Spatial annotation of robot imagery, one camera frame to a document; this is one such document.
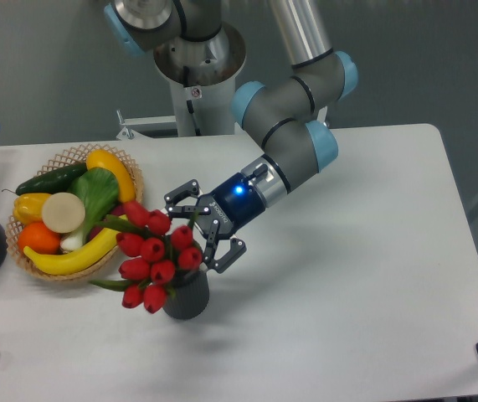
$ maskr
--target yellow squash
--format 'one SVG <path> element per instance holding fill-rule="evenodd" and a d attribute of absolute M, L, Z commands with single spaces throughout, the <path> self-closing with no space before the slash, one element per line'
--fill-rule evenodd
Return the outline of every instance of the yellow squash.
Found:
<path fill-rule="evenodd" d="M 81 248 L 62 255 L 40 254 L 26 246 L 23 253 L 36 267 L 49 275 L 70 275 L 89 268 L 116 245 L 117 230 L 104 228 Z"/>
<path fill-rule="evenodd" d="M 118 200 L 121 203 L 126 203 L 127 201 L 135 199 L 135 184 L 132 181 L 131 175 L 121 160 L 113 153 L 104 149 L 96 149 L 90 152 L 86 158 L 86 167 L 88 170 L 92 168 L 104 168 L 111 171 L 114 176 L 116 176 L 120 188 Z"/>

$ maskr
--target orange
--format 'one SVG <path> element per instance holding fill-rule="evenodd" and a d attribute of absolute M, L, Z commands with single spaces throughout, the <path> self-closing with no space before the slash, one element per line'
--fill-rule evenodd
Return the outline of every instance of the orange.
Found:
<path fill-rule="evenodd" d="M 25 246 L 40 254 L 56 254 L 60 248 L 60 234 L 53 232 L 43 222 L 28 224 L 18 238 L 21 252 Z"/>

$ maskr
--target wicker basket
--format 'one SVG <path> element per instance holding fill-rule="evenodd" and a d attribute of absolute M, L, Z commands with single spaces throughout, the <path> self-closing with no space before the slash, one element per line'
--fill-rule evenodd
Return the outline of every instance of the wicker basket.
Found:
<path fill-rule="evenodd" d="M 138 167 L 136 161 L 127 155 L 124 151 L 120 151 L 117 148 L 109 147 L 108 145 L 97 145 L 97 144 L 86 144 L 81 145 L 80 147 L 72 147 L 70 149 L 64 150 L 61 154 L 56 154 L 52 159 L 49 159 L 47 165 L 43 165 L 41 170 L 36 173 L 36 176 L 50 172 L 57 168 L 63 166 L 72 165 L 77 162 L 83 162 L 86 160 L 88 154 L 95 149 L 105 149 L 108 152 L 116 155 L 125 165 L 127 171 L 131 174 L 131 178 L 134 181 L 136 189 L 136 201 L 142 201 L 142 194 L 144 189 L 144 182 L 141 175 L 141 170 Z M 114 247 L 109 251 L 103 258 L 92 266 L 86 268 L 81 272 L 76 272 L 70 275 L 49 275 L 40 271 L 34 263 L 27 258 L 25 254 L 21 252 L 18 248 L 18 237 L 23 230 L 23 224 L 17 221 L 13 216 L 10 216 L 8 219 L 8 224 L 6 226 L 6 237 L 8 243 L 8 253 L 15 260 L 16 264 L 27 271 L 31 276 L 34 276 L 45 281 L 76 281 L 79 279 L 86 278 L 91 274 L 97 272 L 102 266 L 106 264 L 108 260 L 112 258 L 114 253 L 117 251 L 118 246 Z"/>

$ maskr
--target gray vase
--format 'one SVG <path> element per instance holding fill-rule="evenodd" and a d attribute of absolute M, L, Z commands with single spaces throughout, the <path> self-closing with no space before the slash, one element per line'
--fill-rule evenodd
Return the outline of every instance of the gray vase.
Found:
<path fill-rule="evenodd" d="M 209 289 L 207 273 L 182 272 L 172 280 L 175 297 L 169 296 L 164 312 L 177 320 L 189 320 L 201 314 L 208 304 Z"/>

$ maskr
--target blue light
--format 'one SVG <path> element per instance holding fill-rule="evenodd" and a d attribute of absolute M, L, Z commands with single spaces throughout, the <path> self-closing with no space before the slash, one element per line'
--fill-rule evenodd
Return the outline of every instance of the blue light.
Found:
<path fill-rule="evenodd" d="M 235 186 L 235 188 L 233 189 L 234 193 L 237 194 L 237 195 L 240 195 L 244 192 L 244 187 L 242 186 Z"/>

